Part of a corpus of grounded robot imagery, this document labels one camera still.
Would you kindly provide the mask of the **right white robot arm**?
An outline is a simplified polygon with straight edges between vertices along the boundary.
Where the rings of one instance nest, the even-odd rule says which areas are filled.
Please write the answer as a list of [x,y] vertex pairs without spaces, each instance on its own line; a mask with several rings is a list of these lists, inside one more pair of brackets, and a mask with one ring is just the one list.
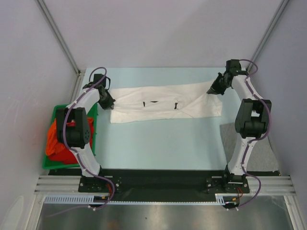
[[223,95],[228,88],[236,91],[241,104],[235,119],[237,142],[231,160],[221,178],[209,178],[207,191],[249,192],[247,164],[255,144],[267,137],[271,128],[270,100],[263,99],[251,83],[251,73],[242,69],[240,59],[226,62],[225,72],[219,73],[207,94]]

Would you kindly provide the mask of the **white printed t-shirt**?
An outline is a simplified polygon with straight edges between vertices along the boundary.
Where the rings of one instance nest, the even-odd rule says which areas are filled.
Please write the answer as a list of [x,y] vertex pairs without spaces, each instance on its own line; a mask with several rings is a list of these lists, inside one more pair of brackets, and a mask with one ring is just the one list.
[[112,89],[112,124],[161,119],[219,117],[223,103],[207,94],[211,81],[167,86]]

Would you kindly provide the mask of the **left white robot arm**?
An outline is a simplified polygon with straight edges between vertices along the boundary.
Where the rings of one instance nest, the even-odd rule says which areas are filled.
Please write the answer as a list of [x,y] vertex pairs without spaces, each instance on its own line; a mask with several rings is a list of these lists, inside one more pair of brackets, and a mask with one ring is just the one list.
[[101,175],[101,166],[96,161],[90,146],[91,129],[87,114],[99,104],[104,110],[114,108],[115,99],[110,95],[106,74],[95,74],[94,80],[83,87],[81,95],[65,108],[56,110],[56,132],[58,142],[73,154],[81,167],[82,179],[80,192],[101,192],[105,186],[112,195],[115,191],[113,182]]

